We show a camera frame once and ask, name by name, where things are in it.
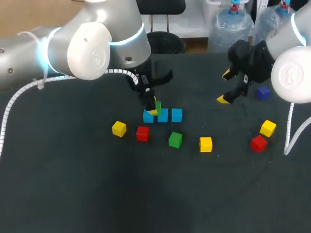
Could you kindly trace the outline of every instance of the red cube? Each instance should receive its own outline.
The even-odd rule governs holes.
[[[259,135],[255,138],[253,138],[253,140],[251,142],[251,148],[255,152],[259,153],[259,152],[263,151],[264,149],[266,149],[267,144],[268,144],[267,140],[264,139],[261,135]]]
[[[149,128],[139,126],[136,132],[136,138],[138,141],[147,142],[149,138]]]

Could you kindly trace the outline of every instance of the plastic water bottle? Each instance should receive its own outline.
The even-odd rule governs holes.
[[[212,20],[208,38],[208,52],[228,52],[238,40],[248,41],[252,18],[239,10],[240,0],[231,0],[230,9],[224,9]]]
[[[265,40],[269,32],[291,20],[295,11],[289,6],[290,3],[291,0],[281,0],[279,5],[267,7],[261,13],[255,24],[253,45]]]

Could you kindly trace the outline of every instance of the colored block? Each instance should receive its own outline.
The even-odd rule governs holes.
[[[266,137],[270,137],[273,134],[275,129],[276,129],[276,124],[269,120],[266,120],[261,127],[260,133],[265,135]]]
[[[200,138],[200,152],[212,152],[213,143],[211,137]]]
[[[154,117],[150,113],[148,113],[146,110],[144,110],[144,123],[153,123],[154,122]]]
[[[259,100],[266,100],[270,97],[271,91],[267,86],[261,86],[256,91],[256,97]]]
[[[183,135],[180,133],[173,132],[169,138],[169,145],[171,147],[179,148],[183,141]]]
[[[126,132],[126,125],[122,122],[117,121],[112,126],[112,133],[116,136],[123,137]]]
[[[162,108],[161,109],[161,114],[157,116],[157,121],[158,122],[168,122],[169,118],[169,110],[167,108]]]
[[[172,109],[172,122],[181,122],[182,121],[182,110],[181,108]]]
[[[157,116],[158,116],[158,115],[161,115],[161,110],[162,110],[162,108],[161,108],[161,102],[160,102],[160,101],[156,101],[156,102],[155,102],[155,108],[156,108],[156,110],[157,110]]]
[[[267,140],[264,139],[261,135],[259,135],[259,136],[252,139],[251,149],[253,149],[255,152],[259,153],[259,152],[263,151],[264,149],[266,149],[267,144],[268,144]]]
[[[139,126],[136,132],[136,139],[138,141],[147,142],[149,139],[149,128]]]
[[[223,104],[230,104],[228,101],[224,100],[224,95],[220,96],[217,101]]]

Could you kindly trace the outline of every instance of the black table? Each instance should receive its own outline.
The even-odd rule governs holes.
[[[0,158],[1,233],[310,232],[311,130],[282,155],[289,104],[256,100],[256,84],[219,104],[235,85],[221,78],[224,55],[157,58],[175,73],[157,97],[184,119],[149,125],[149,143],[136,141],[142,109],[122,75],[49,83],[16,101]],[[12,94],[1,94],[1,112]],[[296,106],[293,129],[310,115]],[[277,129],[256,154],[249,143],[266,119]],[[124,138],[111,133],[116,120]],[[168,146],[172,131],[183,134],[180,149]],[[199,153],[201,136],[212,153]]]

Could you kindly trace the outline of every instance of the green cube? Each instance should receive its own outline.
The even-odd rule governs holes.
[[[169,139],[169,145],[171,147],[179,148],[183,141],[183,135],[180,133],[173,132]]]
[[[156,111],[157,111],[157,115],[161,115],[161,102],[160,101],[156,101],[155,102],[155,108],[156,108]]]

